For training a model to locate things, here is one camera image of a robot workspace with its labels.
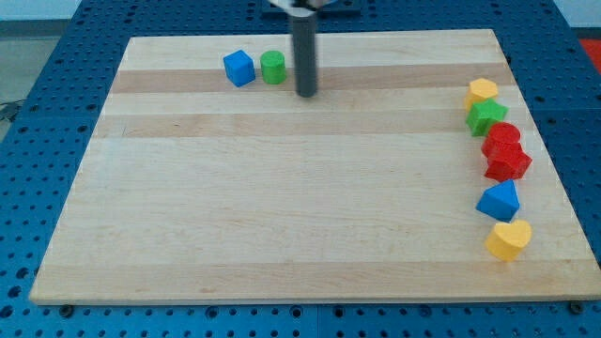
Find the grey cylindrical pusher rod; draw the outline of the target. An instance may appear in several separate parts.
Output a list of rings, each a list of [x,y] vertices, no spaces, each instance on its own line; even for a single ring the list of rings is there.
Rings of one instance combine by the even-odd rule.
[[[296,92],[302,98],[311,98],[317,92],[316,12],[308,8],[291,8],[288,17]]]

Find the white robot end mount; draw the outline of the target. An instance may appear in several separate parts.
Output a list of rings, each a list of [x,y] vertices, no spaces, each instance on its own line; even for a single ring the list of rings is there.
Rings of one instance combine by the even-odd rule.
[[[325,6],[325,0],[269,0],[269,2],[282,9],[320,9]]]

